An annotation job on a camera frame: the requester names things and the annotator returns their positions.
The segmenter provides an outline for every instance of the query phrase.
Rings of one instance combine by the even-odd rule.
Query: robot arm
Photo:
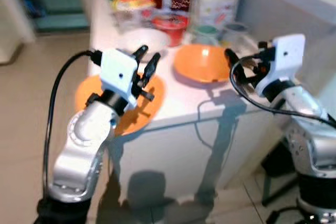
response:
[[[160,54],[155,54],[140,77],[140,59],[148,47],[132,55],[116,49],[102,54],[100,79],[103,94],[92,94],[85,110],[74,115],[67,127],[67,141],[58,156],[48,197],[38,205],[36,223],[85,223],[102,166],[102,155],[114,137],[120,117],[137,106],[143,90],[153,76]]]
[[[238,63],[242,60],[234,52],[227,49],[225,55],[231,66],[239,66],[232,71],[235,81],[251,84],[271,103],[269,108],[289,142],[299,177],[297,202],[304,223],[336,223],[336,124],[307,90],[293,82],[302,66],[304,43],[303,35],[279,37],[271,45],[259,43],[259,53],[250,57],[257,59],[252,77],[245,76]],[[246,97],[240,88],[236,89]]]

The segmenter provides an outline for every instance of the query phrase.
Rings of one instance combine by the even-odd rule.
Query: food package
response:
[[[121,32],[151,25],[154,0],[110,0]]]

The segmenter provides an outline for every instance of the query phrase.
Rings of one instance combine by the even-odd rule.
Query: orange bowl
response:
[[[146,86],[147,92],[155,95],[152,102],[140,96],[138,106],[134,110],[127,111],[120,119],[117,128],[114,131],[115,136],[128,135],[138,131],[151,122],[160,109],[164,98],[164,84],[158,77],[154,76]],[[102,94],[101,81],[99,76],[86,78],[78,87],[75,95],[76,111],[83,110],[85,103],[92,93]]]
[[[202,83],[227,81],[230,69],[225,48],[208,45],[186,45],[175,55],[174,69],[179,74]]]

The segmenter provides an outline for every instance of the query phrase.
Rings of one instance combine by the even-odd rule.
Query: red container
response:
[[[154,26],[167,33],[170,37],[170,47],[176,47],[181,44],[188,19],[181,15],[161,15],[153,18]]]

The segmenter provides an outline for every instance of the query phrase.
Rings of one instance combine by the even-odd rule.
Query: doorway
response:
[[[22,2],[38,33],[89,28],[81,0],[22,0]]]

